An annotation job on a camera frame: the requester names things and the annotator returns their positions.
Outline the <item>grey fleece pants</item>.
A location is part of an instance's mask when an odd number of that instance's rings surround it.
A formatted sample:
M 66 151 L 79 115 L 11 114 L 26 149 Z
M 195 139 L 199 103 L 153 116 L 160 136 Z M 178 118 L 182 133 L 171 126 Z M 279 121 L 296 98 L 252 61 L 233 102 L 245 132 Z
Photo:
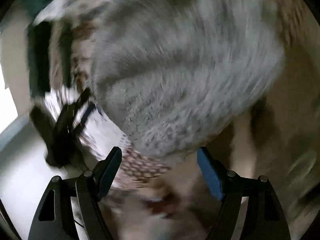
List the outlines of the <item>grey fleece pants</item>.
M 272 0 L 111 0 L 91 90 L 141 154 L 193 152 L 279 76 L 279 26 Z

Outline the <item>floral bed blanket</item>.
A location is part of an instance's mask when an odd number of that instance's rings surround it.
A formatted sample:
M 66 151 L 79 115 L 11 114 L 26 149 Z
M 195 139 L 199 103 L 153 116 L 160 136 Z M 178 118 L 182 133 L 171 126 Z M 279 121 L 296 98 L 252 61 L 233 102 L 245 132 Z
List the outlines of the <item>floral bed blanket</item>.
M 52 0 L 35 18 L 35 25 L 50 23 L 49 84 L 44 105 L 57 118 L 64 104 L 75 101 L 89 85 L 97 30 L 110 0 Z M 80 134 L 81 143 L 97 160 L 103 160 L 112 147 L 123 152 L 114 188 L 131 190 L 145 187 L 169 168 L 159 160 L 142 156 L 128 137 L 97 108 Z

